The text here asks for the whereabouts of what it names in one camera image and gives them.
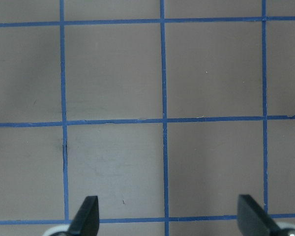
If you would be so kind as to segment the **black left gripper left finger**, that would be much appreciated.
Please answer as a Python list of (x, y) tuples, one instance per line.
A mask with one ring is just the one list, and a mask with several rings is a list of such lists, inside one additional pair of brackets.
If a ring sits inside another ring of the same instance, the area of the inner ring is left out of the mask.
[(70, 224), (46, 230), (44, 236), (96, 236), (99, 231), (99, 202), (97, 196), (87, 196)]

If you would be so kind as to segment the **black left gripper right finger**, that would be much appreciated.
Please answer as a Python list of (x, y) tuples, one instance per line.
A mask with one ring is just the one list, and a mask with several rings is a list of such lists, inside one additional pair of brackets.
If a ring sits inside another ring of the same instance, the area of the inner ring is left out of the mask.
[(275, 222), (247, 194), (237, 199), (237, 226), (243, 236), (295, 236), (295, 224)]

